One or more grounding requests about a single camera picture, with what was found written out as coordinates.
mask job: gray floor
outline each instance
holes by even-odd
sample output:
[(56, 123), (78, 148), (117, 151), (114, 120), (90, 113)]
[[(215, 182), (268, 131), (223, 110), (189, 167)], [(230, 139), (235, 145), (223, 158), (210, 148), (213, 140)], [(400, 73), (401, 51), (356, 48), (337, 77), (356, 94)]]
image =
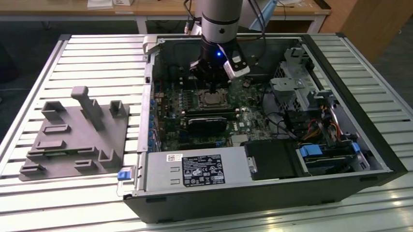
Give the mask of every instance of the gray floor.
[[(114, 22), (52, 22), (52, 29), (44, 30), (40, 22), (0, 22), (0, 43), (3, 43), (19, 69), (20, 77), (0, 84), (0, 140), (16, 117), (30, 89), (36, 81), (48, 55), (62, 34), (134, 34), (137, 25), (131, 21)], [(185, 22), (149, 23), (150, 33), (181, 33)], [(413, 19), (403, 33), (376, 62), (376, 68), (413, 106)]]

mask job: power supply label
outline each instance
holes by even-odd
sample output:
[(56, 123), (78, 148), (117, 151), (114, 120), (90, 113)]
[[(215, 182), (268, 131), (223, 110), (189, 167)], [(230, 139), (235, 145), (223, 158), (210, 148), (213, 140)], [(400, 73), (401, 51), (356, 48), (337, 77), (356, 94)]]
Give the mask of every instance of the power supply label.
[(221, 155), (182, 157), (182, 167), (186, 187), (226, 183)]

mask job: table leg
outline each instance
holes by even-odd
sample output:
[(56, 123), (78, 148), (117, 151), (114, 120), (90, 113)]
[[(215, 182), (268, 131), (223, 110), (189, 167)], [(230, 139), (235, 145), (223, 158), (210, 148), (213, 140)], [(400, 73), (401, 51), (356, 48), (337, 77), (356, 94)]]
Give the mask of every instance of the table leg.
[(316, 16), (316, 19), (313, 20), (313, 22), (310, 24), (308, 33), (318, 33), (320, 32), (325, 17), (326, 17), (325, 15)]
[(147, 16), (146, 15), (137, 16), (137, 25), (138, 25), (139, 34), (147, 34), (149, 29), (147, 29)]

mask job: gray plastic holder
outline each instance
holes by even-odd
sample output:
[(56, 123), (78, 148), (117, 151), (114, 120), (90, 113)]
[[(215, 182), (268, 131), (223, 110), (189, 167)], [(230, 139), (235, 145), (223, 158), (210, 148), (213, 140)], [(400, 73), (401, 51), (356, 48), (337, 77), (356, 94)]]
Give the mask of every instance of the gray plastic holder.
[(87, 94), (86, 86), (74, 87), (71, 96), (80, 106), (46, 102), (46, 119), (20, 169), (22, 181), (121, 170), (130, 106), (122, 101), (99, 106)]

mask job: slotted aluminum platform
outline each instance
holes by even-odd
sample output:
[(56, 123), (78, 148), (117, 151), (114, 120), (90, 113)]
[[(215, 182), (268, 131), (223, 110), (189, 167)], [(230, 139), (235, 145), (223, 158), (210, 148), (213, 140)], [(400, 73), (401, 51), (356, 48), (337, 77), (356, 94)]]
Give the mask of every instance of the slotted aluminum platform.
[[(122, 202), (117, 174), (20, 182), (19, 169), (42, 126), (46, 101), (78, 105), (72, 86), (87, 85), (100, 105), (130, 104), (125, 166), (137, 164), (145, 55), (142, 35), (82, 35), (62, 40), (0, 145), (0, 231), (384, 231), (413, 226), (412, 109), (345, 38), (313, 35), (338, 75), (408, 170), (407, 175), (340, 203), (171, 224), (147, 225)], [(321, 83), (328, 87), (322, 75)]]

